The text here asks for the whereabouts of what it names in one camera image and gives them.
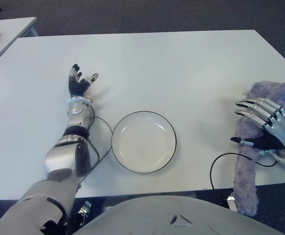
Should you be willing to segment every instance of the robotic hand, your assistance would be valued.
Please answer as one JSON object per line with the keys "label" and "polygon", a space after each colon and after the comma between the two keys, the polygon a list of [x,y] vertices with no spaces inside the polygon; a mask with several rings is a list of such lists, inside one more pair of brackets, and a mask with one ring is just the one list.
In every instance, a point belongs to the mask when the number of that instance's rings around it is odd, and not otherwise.
{"label": "robotic hand", "polygon": [[264,135],[254,139],[232,137],[231,140],[263,150],[275,150],[273,157],[285,164],[285,110],[272,100],[265,98],[242,100],[236,102],[236,105],[247,108],[250,112],[235,110],[235,113],[248,118],[262,128]]}
{"label": "robotic hand", "polygon": [[89,88],[89,86],[99,77],[99,74],[95,73],[86,80],[84,78],[80,80],[82,72],[77,73],[78,71],[79,66],[77,64],[73,65],[69,75],[69,91],[71,97],[83,96],[84,92]]}

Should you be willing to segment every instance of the purple plush toy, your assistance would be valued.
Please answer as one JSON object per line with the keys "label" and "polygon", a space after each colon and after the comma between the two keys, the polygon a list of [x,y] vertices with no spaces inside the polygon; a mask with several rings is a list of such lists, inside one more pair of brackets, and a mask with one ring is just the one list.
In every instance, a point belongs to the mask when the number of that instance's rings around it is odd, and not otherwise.
{"label": "purple plush toy", "polygon": [[[285,109],[285,82],[263,81],[257,82],[247,95],[247,99],[269,98]],[[236,127],[235,136],[240,138],[257,138],[263,135],[263,131],[247,118],[242,117]],[[244,157],[237,157],[234,193],[238,212],[254,216],[257,214],[257,205],[259,203],[255,188],[255,161],[259,155],[259,149],[241,146],[239,153],[253,159],[248,160]]]}

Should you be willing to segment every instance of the robot finger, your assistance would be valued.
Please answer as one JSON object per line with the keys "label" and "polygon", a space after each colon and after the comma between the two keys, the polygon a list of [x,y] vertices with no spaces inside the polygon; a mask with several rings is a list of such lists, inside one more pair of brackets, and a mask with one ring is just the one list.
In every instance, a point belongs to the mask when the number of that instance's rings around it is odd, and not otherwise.
{"label": "robot finger", "polygon": [[90,86],[90,83],[82,79],[82,81],[79,83],[79,87],[82,91],[82,94],[84,94],[84,92],[89,88],[89,86]]}
{"label": "robot finger", "polygon": [[76,78],[76,71],[74,68],[71,68],[70,70],[70,74],[69,74],[69,78],[70,79],[75,79],[77,81],[77,78]]}
{"label": "robot finger", "polygon": [[98,79],[98,77],[99,77],[99,74],[95,73],[95,74],[91,75],[89,78],[87,78],[86,81],[89,82],[91,85],[94,81],[96,81]]}
{"label": "robot finger", "polygon": [[269,105],[266,101],[263,101],[263,100],[259,100],[259,99],[245,99],[245,100],[242,100],[242,101],[243,102],[247,102],[247,103],[251,103],[251,104],[256,104],[260,108],[264,109],[265,111],[267,111],[270,114],[273,114],[277,110],[277,109],[273,108],[271,105]]}
{"label": "robot finger", "polygon": [[79,78],[80,76],[82,75],[82,72],[79,72],[77,75],[76,75],[76,80],[79,82]]}
{"label": "robot finger", "polygon": [[273,102],[272,100],[270,99],[265,99],[265,98],[256,98],[256,100],[261,100],[261,101],[264,101],[265,103],[271,105],[274,109],[280,109],[281,106],[278,105],[277,103]]}
{"label": "robot finger", "polygon": [[247,138],[247,139],[242,139],[239,137],[232,137],[230,138],[231,141],[234,141],[236,143],[239,143],[241,145],[247,145],[250,147],[258,148],[258,149],[263,149],[263,150],[268,150],[268,149],[277,149],[278,146],[274,141],[272,141],[268,136],[264,135],[258,138]]}
{"label": "robot finger", "polygon": [[254,115],[250,112],[247,112],[244,110],[235,110],[235,113],[248,118],[249,120],[251,120],[253,123],[255,123],[260,128],[263,128],[266,124],[266,122],[263,121],[260,117],[257,117],[256,115]]}
{"label": "robot finger", "polygon": [[268,113],[266,110],[260,108],[257,104],[251,104],[248,102],[239,101],[239,102],[236,102],[236,105],[239,107],[244,107],[244,108],[247,108],[249,110],[252,110],[255,115],[257,115],[258,117],[260,117],[264,121],[267,121],[268,118],[271,116],[270,113]]}
{"label": "robot finger", "polygon": [[79,71],[79,66],[77,64],[74,64],[72,66],[72,69],[74,69],[76,72],[78,72]]}

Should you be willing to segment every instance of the silver robot hand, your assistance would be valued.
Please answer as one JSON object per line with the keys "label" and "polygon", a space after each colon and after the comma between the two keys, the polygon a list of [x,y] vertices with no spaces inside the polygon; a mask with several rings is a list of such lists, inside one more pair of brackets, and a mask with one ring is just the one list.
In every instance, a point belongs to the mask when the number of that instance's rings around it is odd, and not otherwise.
{"label": "silver robot hand", "polygon": [[264,135],[254,139],[232,137],[231,140],[263,150],[276,150],[274,158],[285,164],[285,110],[282,106],[266,98],[246,99],[236,105],[247,111],[235,110],[235,113],[255,123]]}

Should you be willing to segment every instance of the wire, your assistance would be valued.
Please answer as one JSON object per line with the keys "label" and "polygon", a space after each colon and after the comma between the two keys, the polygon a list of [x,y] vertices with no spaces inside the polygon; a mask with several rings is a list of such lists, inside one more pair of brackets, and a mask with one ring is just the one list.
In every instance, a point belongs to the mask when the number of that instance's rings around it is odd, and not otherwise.
{"label": "wire", "polygon": [[[249,157],[247,157],[247,156],[245,156],[245,155],[239,154],[239,153],[223,153],[223,154],[221,154],[220,156],[218,156],[218,157],[213,161],[213,163],[211,164],[211,167],[210,167],[210,183],[211,183],[211,186],[212,186],[212,189],[213,189],[213,190],[214,190],[214,186],[213,186],[213,183],[212,183],[212,176],[211,176],[213,165],[215,164],[216,160],[218,160],[220,157],[222,157],[222,156],[224,156],[224,155],[229,155],[229,154],[239,155],[239,156],[242,156],[242,157],[247,158],[247,159],[249,159],[249,160],[253,160],[253,159],[251,159],[251,158],[249,158]],[[258,164],[258,165],[264,166],[264,167],[272,167],[272,166],[275,166],[275,164],[276,164],[277,162],[278,162],[278,161],[275,161],[275,163],[273,163],[272,165],[263,165],[263,164],[258,163],[258,162],[255,162],[255,163]]]}
{"label": "wire", "polygon": [[[88,128],[88,131],[90,131],[90,128],[92,127],[95,119],[100,119],[102,121],[104,121],[105,124],[107,124],[107,126],[109,127],[110,131],[111,131],[111,134],[113,134],[113,130],[111,128],[111,126],[108,124],[108,122],[106,120],[104,120],[103,118],[101,117],[96,117],[95,116],[95,111],[93,109],[92,106],[90,106],[91,110],[92,110],[92,113],[93,113],[93,117],[91,118],[93,121],[92,123],[90,123],[90,126]],[[109,152],[111,151],[112,149],[112,146],[110,146],[109,150],[103,155],[103,157],[100,159],[100,154],[98,153],[98,150],[96,149],[96,147],[93,145],[93,143],[91,142],[90,138],[87,139],[88,143],[90,144],[90,146],[93,148],[93,150],[95,151],[96,155],[97,155],[97,162],[95,163],[95,165],[91,168],[90,172],[93,171],[93,169],[109,154]],[[81,184],[83,182],[83,180],[89,175],[89,173],[87,175],[84,176],[84,178],[79,182],[79,184]]]}

